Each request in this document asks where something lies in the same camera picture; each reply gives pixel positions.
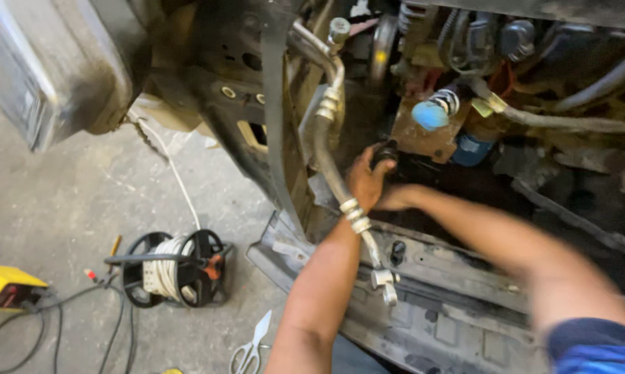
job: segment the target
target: yellow machine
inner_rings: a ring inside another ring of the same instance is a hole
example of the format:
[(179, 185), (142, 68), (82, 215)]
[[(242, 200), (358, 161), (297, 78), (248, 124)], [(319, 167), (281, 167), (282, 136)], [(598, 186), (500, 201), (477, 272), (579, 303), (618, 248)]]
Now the yellow machine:
[(37, 290), (48, 285), (18, 268), (0, 266), (0, 310), (22, 310), (25, 302), (35, 304), (42, 296)]

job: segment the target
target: blue cap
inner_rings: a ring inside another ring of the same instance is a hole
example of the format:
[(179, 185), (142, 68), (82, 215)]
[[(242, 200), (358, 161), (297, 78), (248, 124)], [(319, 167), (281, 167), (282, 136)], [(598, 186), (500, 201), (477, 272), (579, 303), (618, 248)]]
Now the blue cap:
[(411, 110), (411, 116), (425, 130), (434, 131), (449, 124), (449, 115), (444, 108), (432, 101), (421, 101)]

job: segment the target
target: blue shirt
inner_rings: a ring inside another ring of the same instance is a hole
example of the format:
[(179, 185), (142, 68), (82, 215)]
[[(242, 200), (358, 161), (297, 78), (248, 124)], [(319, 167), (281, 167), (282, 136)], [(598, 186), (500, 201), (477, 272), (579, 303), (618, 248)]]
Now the blue shirt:
[(625, 326), (599, 318), (562, 322), (549, 335), (557, 374), (625, 373)]

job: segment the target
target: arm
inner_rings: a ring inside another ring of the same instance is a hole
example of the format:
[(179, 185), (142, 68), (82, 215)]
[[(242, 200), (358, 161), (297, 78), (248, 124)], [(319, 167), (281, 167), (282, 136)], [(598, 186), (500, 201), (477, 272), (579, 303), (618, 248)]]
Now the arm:
[(417, 208), (528, 288), (539, 333), (572, 318), (625, 326), (625, 300), (606, 276), (573, 248), (504, 212), (418, 185), (385, 193), (377, 209)]
[[(370, 169), (373, 148), (357, 158), (349, 188), (368, 213), (382, 194), (384, 174)], [(344, 217), (317, 246), (289, 292), (266, 373), (330, 373), (331, 349), (344, 317), (359, 263), (360, 237)]]

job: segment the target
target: garage floor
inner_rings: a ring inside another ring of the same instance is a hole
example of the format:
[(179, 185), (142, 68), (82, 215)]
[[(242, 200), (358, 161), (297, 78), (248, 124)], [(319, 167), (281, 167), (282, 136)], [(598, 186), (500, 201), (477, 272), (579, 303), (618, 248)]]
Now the garage floor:
[[(236, 347), (247, 343), (269, 309), (263, 340), (271, 344), (286, 295), (244, 258), (273, 211), (258, 187), (244, 178), (223, 149), (206, 149), (205, 138), (154, 126), (169, 144), (201, 225), (236, 244), (231, 299), (219, 309), (183, 310), (160, 305), (138, 312), (134, 373), (224, 373)], [(194, 230), (191, 213), (163, 161), (132, 126), (112, 134), (76, 134), (44, 154), (31, 154), (16, 129), (0, 115), (0, 264), (45, 280), (60, 297), (92, 285), (83, 270), (106, 267), (118, 234), (119, 253), (141, 234)], [(98, 292), (65, 307), (59, 373), (97, 372), (117, 318), (118, 298)], [(0, 322), (8, 316), (0, 312)], [(52, 326), (56, 318), (51, 318)], [(33, 344), (37, 320), (17, 323), (0, 335), (0, 369), (18, 362)], [(128, 325), (117, 337), (106, 373), (122, 373)], [(17, 373), (51, 373), (55, 330)], [(263, 362), (268, 349), (261, 349)]]

